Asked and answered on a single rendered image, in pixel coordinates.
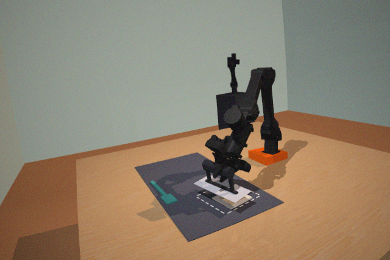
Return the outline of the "teal flat spatula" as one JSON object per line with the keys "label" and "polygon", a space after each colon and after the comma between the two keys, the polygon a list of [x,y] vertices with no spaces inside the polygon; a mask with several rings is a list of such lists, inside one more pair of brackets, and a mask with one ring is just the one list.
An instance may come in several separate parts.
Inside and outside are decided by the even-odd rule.
{"label": "teal flat spatula", "polygon": [[158,192],[160,192],[163,196],[161,196],[161,199],[168,205],[171,203],[178,202],[178,200],[171,194],[166,194],[156,183],[155,181],[150,181],[150,183],[157,189]]}

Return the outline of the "cream square tile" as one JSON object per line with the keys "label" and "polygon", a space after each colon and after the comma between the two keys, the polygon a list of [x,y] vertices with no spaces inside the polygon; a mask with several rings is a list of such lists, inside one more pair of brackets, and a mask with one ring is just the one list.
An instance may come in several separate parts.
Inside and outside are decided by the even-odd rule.
{"label": "cream square tile", "polygon": [[232,202],[230,200],[227,200],[223,197],[221,197],[220,195],[216,195],[214,197],[212,197],[213,200],[217,201],[218,203],[221,203],[223,204],[224,206],[230,208],[230,209],[233,209],[235,208],[236,206],[244,203],[244,202],[247,202],[249,201],[250,199],[252,199],[251,196],[249,195],[245,195],[244,197],[242,197],[240,200],[238,200],[236,203],[235,202]]}

